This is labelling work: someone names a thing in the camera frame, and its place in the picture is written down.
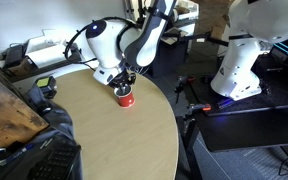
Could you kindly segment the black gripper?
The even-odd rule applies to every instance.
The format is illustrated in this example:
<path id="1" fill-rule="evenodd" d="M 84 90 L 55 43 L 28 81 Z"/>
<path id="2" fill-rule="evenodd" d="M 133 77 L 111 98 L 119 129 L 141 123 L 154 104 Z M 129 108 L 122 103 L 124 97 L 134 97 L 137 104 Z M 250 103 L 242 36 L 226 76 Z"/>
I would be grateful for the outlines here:
<path id="1" fill-rule="evenodd" d="M 125 87 L 127 85 L 127 91 L 132 91 L 132 86 L 136 81 L 136 74 L 134 72 L 123 71 L 117 74 L 110 82 L 109 86 L 112 88 L 118 88 L 117 94 L 122 95 L 123 91 L 120 87 Z"/>

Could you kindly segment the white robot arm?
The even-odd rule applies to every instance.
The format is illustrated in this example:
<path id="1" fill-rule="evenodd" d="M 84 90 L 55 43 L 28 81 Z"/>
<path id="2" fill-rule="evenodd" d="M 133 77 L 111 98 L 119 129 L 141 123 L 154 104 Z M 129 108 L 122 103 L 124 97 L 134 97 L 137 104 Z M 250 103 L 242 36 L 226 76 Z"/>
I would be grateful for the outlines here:
<path id="1" fill-rule="evenodd" d="M 175 0 L 152 0 L 142 26 L 118 17 L 106 17 L 86 26 L 86 39 L 99 61 L 94 78 L 112 87 L 125 87 L 128 67 L 150 65 L 161 42 L 175 44 L 185 38 L 165 30 Z M 227 53 L 211 81 L 216 93 L 234 101 L 261 92 L 251 71 L 260 44 L 288 40 L 288 0 L 234 0 L 229 11 Z"/>

